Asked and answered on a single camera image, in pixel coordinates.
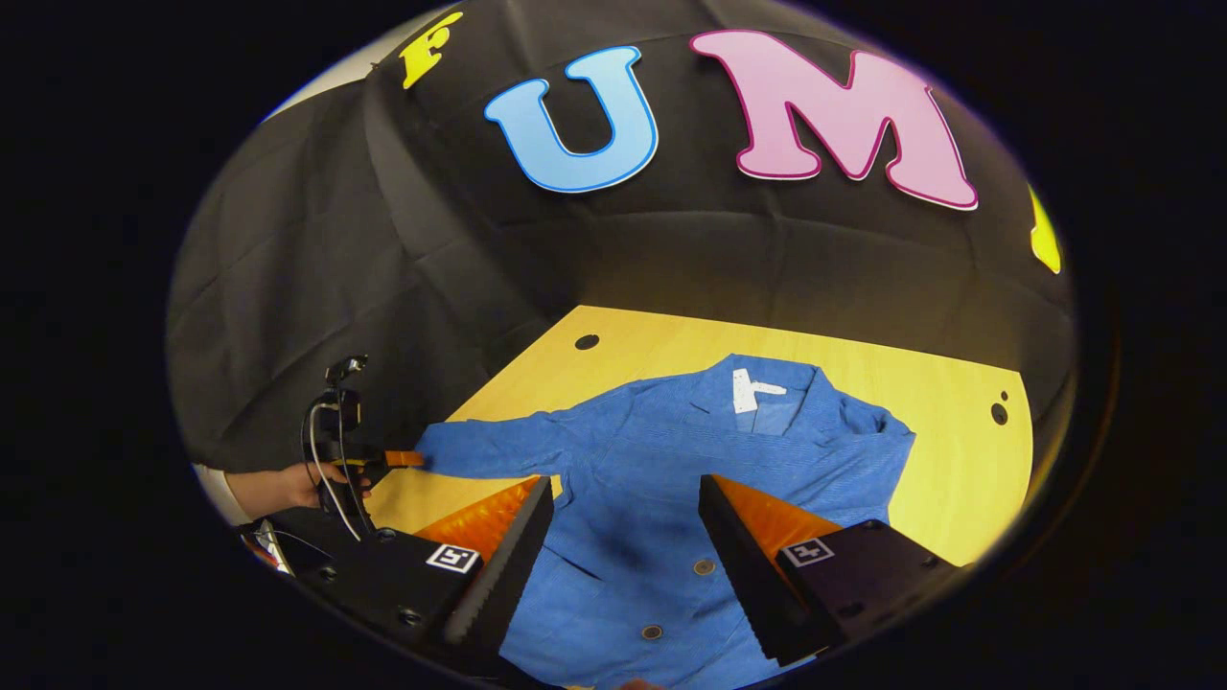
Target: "blue letter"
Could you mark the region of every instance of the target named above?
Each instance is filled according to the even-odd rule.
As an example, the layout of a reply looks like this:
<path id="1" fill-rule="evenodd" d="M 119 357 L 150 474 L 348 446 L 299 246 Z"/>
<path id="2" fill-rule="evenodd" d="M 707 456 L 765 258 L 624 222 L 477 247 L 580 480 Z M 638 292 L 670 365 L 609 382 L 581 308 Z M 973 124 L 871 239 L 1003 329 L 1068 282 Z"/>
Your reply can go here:
<path id="1" fill-rule="evenodd" d="M 486 119 L 498 123 L 512 155 L 529 179 L 553 192 L 591 192 L 643 169 L 656 152 L 656 120 L 631 71 L 639 59 L 633 45 L 606 48 L 567 65 L 568 79 L 585 80 L 596 92 L 614 135 L 593 153 L 572 153 L 558 140 L 541 97 L 544 79 L 525 81 L 486 106 Z"/>

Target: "wooden table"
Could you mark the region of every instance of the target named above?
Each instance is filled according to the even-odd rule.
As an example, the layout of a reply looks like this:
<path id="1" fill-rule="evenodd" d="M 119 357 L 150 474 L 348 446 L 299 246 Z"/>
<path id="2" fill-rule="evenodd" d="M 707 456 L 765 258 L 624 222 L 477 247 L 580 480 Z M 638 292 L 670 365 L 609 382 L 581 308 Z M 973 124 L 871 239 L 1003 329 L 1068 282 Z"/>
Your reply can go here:
<path id="1" fill-rule="evenodd" d="M 588 334 L 600 336 L 599 345 L 577 349 Z M 706 370 L 729 354 L 816 365 L 838 390 L 912 428 L 917 440 L 891 500 L 891 524 L 947 561 L 978 559 L 1022 506 L 1032 436 L 1017 372 L 788 330 L 578 307 L 448 421 L 568 409 L 632 381 Z M 1009 414 L 1004 425 L 990 413 L 996 403 Z M 375 524 L 415 532 L 523 479 L 396 470 L 375 485 L 367 507 Z M 561 480 L 553 479 L 557 497 Z"/>

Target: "pink letter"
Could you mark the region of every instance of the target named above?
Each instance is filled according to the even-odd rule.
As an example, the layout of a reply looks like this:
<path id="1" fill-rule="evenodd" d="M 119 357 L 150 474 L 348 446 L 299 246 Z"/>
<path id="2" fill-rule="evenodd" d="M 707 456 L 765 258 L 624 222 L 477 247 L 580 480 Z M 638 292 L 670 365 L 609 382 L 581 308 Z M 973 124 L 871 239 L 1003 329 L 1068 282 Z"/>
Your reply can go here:
<path id="1" fill-rule="evenodd" d="M 865 179 L 891 123 L 899 151 L 886 166 L 891 184 L 952 209 L 971 211 L 979 204 L 931 88 L 903 68 L 854 50 L 844 86 L 757 31 L 701 33 L 691 49 L 720 60 L 741 98 L 750 129 L 750 146 L 737 155 L 741 172 L 766 179 L 818 174 L 821 161 L 798 139 L 795 110 L 844 174 Z"/>

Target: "hand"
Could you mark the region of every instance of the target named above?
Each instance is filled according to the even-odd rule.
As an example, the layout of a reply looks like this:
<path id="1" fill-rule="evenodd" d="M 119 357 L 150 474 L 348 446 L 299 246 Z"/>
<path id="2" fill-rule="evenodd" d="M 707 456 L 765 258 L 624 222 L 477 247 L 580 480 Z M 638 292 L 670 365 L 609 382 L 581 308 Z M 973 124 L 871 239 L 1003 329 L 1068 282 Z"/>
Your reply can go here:
<path id="1" fill-rule="evenodd" d="M 323 468 L 324 476 L 346 484 L 345 471 L 341 468 L 329 463 L 323 464 Z M 351 476 L 355 473 L 362 474 L 362 468 L 350 465 Z M 319 471 L 309 463 L 297 463 L 277 471 L 226 474 L 226 483 L 229 484 L 234 500 L 252 519 L 286 508 L 318 508 L 319 495 L 315 494 L 318 481 Z M 371 486 L 371 480 L 362 478 L 360 485 Z M 362 497 L 369 498 L 371 492 L 363 491 Z"/>
<path id="2" fill-rule="evenodd" d="M 665 690 L 660 685 L 653 685 L 642 678 L 636 678 L 634 680 L 627 683 L 626 685 L 618 688 L 617 690 Z"/>

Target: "blue jacket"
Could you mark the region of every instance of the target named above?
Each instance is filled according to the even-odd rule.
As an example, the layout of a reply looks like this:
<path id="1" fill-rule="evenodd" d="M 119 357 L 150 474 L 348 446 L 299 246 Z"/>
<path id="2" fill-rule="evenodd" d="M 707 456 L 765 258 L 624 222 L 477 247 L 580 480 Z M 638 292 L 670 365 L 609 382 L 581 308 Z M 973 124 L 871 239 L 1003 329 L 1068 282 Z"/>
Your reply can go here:
<path id="1" fill-rule="evenodd" d="M 504 658 L 555 685 L 604 690 L 638 676 L 677 690 L 787 670 L 763 656 L 719 567 L 698 516 L 699 476 L 720 474 L 842 527 L 886 521 L 914 438 L 818 367 L 730 355 L 569 410 L 437 424 L 417 449 L 444 475 L 562 476 Z M 701 560 L 718 567 L 698 575 Z M 649 640 L 653 625 L 664 634 Z"/>

